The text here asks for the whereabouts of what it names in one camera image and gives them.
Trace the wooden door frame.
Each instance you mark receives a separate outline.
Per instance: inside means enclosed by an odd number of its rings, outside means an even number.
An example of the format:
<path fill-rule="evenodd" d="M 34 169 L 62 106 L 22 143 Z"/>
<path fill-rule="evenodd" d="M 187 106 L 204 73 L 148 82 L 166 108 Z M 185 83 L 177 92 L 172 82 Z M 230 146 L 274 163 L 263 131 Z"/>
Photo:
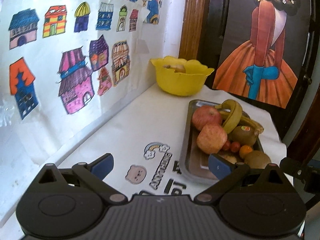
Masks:
<path fill-rule="evenodd" d="M 210 0 L 185 0 L 179 57 L 198 59 L 206 28 Z"/>

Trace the yellow banana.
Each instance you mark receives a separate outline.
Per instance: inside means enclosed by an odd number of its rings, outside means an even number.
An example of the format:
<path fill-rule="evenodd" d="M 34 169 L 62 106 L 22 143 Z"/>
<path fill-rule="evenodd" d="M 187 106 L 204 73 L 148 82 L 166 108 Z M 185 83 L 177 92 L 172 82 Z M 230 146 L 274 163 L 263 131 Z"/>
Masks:
<path fill-rule="evenodd" d="M 242 106 L 235 100 L 227 99 L 223 103 L 215 106 L 217 110 L 228 109 L 229 113 L 224 123 L 223 129 L 227 134 L 231 133 L 236 128 L 242 117 Z"/>

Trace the fruit in yellow bowl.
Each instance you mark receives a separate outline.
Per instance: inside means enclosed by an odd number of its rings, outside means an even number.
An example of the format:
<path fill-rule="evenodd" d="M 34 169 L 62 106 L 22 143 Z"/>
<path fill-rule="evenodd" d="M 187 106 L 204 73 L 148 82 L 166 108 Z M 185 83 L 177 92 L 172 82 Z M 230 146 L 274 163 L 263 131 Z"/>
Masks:
<path fill-rule="evenodd" d="M 182 64 L 164 64 L 163 68 L 165 69 L 173 69 L 176 73 L 185 73 L 185 67 Z"/>

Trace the pale pink apple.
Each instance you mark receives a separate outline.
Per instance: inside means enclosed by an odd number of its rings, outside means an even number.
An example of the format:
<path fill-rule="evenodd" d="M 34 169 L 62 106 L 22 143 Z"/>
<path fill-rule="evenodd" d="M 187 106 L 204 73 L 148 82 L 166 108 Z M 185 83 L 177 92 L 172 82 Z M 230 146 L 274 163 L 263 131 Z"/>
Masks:
<path fill-rule="evenodd" d="M 225 145 L 228 135 L 219 124 L 205 124 L 196 139 L 197 146 L 206 154 L 216 154 Z"/>

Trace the orange dress girl poster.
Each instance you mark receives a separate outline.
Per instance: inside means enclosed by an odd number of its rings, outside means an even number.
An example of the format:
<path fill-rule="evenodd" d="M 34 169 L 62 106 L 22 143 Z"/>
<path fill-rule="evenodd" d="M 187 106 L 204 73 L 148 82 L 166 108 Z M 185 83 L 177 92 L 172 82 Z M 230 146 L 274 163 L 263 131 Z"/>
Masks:
<path fill-rule="evenodd" d="M 217 69 L 213 88 L 285 108 L 297 76 L 283 59 L 285 26 L 300 0 L 254 0 L 248 41 Z"/>

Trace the small brown kiwi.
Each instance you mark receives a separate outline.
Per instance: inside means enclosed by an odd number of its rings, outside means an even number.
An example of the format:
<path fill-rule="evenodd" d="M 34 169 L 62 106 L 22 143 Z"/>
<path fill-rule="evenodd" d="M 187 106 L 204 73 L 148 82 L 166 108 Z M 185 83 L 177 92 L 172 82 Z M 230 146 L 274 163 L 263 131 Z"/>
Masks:
<path fill-rule="evenodd" d="M 235 164 L 238 162 L 236 156 L 231 153 L 219 153 L 219 156 L 221 156 L 223 159 L 227 160 L 232 164 Z"/>

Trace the red cherry tomato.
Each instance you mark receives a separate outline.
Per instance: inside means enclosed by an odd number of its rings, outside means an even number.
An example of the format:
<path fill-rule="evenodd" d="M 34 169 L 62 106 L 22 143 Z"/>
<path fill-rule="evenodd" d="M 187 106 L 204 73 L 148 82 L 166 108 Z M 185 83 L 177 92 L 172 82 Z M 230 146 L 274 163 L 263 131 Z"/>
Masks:
<path fill-rule="evenodd" d="M 223 151 L 228 151 L 230 148 L 231 148 L 231 142 L 229 140 L 227 140 L 225 142 L 225 144 L 223 145 L 222 150 Z"/>
<path fill-rule="evenodd" d="M 240 148 L 241 148 L 241 144 L 237 141 L 232 142 L 230 145 L 230 150 L 233 153 L 239 152 Z"/>

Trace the steel rectangular tray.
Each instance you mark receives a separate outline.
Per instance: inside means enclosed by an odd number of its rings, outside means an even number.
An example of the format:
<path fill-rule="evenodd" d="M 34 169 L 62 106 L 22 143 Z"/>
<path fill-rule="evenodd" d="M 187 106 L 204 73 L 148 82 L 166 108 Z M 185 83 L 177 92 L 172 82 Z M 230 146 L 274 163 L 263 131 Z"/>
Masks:
<path fill-rule="evenodd" d="M 188 106 L 188 113 L 185 125 L 185 133 L 182 143 L 182 150 L 180 154 L 180 171 L 185 178 L 195 183 L 201 183 L 206 185 L 213 185 L 218 179 L 210 172 L 208 167 L 209 155 L 200 150 L 197 146 L 196 139 L 199 136 L 199 131 L 193 126 L 191 119 L 195 110 L 199 107 L 208 105 L 216 106 L 219 103 L 204 101 L 204 100 L 191 100 Z M 262 145 L 258 138 L 253 146 L 253 150 L 259 150 L 263 152 Z M 236 156 L 238 162 L 244 160 L 240 158 L 239 153 L 233 153 L 231 150 L 223 151 L 219 153 L 231 153 Z"/>

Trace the brownish banana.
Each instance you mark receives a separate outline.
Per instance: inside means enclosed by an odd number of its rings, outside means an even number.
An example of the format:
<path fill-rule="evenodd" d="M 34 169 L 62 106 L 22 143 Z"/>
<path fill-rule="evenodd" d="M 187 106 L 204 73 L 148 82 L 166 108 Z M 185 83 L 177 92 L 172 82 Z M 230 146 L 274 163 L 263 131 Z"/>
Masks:
<path fill-rule="evenodd" d="M 229 111 L 223 111 L 219 110 L 223 121 L 225 121 L 229 115 Z M 238 123 L 238 126 L 249 126 L 255 130 L 258 131 L 258 134 L 262 134 L 264 131 L 264 128 L 261 124 L 259 124 L 257 121 L 251 119 L 245 112 L 242 113 L 242 117 L 240 119 L 240 122 Z"/>

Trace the paper sheet with house drawings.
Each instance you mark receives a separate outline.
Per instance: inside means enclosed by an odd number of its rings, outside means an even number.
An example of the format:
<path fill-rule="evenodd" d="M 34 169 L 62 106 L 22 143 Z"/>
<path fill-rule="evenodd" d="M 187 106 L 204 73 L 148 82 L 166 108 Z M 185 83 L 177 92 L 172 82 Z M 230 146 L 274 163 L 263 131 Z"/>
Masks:
<path fill-rule="evenodd" d="M 42 163 L 142 85 L 148 10 L 127 0 L 1 0 L 1 163 Z"/>

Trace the small orange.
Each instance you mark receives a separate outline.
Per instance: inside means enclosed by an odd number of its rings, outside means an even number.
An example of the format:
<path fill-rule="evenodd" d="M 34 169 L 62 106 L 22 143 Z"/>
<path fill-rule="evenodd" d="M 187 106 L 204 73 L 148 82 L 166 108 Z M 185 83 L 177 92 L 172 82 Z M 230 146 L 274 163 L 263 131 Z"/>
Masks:
<path fill-rule="evenodd" d="M 240 158 L 244 159 L 245 156 L 251 153 L 252 151 L 253 151 L 253 148 L 251 148 L 251 146 L 248 146 L 248 145 L 241 146 L 239 150 Z"/>

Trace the yellow plastic bowl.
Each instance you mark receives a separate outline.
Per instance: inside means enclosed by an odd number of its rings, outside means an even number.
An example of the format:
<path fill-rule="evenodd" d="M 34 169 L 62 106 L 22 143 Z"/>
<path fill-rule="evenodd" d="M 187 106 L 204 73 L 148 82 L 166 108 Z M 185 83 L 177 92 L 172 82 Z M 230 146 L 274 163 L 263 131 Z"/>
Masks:
<path fill-rule="evenodd" d="M 197 94 L 208 76 L 215 69 L 209 68 L 197 60 L 185 60 L 173 56 L 151 59 L 155 68 L 157 85 L 165 92 L 176 96 L 191 96 Z M 185 73 L 176 73 L 173 69 L 163 68 L 164 64 L 182 64 Z"/>

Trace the kiwi with sticker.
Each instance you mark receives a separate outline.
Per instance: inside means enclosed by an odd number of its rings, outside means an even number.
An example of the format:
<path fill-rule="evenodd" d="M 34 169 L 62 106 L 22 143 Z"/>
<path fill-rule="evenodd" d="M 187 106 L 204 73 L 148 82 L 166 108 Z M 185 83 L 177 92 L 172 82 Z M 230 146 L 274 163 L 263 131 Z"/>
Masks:
<path fill-rule="evenodd" d="M 229 135 L 232 141 L 241 145 L 253 146 L 258 138 L 258 130 L 249 126 L 237 126 Z"/>

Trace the red apple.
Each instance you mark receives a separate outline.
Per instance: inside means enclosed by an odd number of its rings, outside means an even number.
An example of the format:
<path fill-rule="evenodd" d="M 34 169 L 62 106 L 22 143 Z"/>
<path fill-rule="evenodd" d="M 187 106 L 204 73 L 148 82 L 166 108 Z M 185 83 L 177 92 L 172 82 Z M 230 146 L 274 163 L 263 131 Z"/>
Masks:
<path fill-rule="evenodd" d="M 204 105 L 195 110 L 191 122 L 198 131 L 201 131 L 206 124 L 221 125 L 222 116 L 215 107 Z"/>

